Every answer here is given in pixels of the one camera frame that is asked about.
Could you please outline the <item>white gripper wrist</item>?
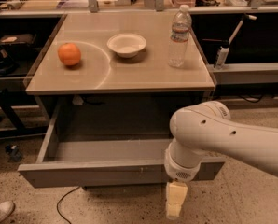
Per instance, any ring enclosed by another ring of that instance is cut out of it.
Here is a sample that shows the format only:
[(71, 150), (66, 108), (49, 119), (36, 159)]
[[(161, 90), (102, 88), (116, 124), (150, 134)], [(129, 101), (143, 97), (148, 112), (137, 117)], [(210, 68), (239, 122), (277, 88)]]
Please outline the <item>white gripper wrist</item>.
[(168, 219), (176, 220), (180, 217), (182, 206), (188, 193), (188, 186), (185, 183), (191, 181), (199, 172), (204, 156), (204, 151), (186, 147), (175, 138), (166, 148), (164, 157), (165, 171), (172, 180), (177, 180), (168, 182), (166, 185), (165, 209)]

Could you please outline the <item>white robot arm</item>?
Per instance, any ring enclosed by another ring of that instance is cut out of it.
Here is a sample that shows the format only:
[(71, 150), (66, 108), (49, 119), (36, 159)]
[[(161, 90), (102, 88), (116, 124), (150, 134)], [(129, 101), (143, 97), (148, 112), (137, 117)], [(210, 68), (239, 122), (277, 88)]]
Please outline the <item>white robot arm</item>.
[(186, 106), (170, 119), (173, 140), (165, 150), (166, 217), (176, 220), (207, 151), (218, 152), (278, 177), (278, 129), (231, 120), (218, 101)]

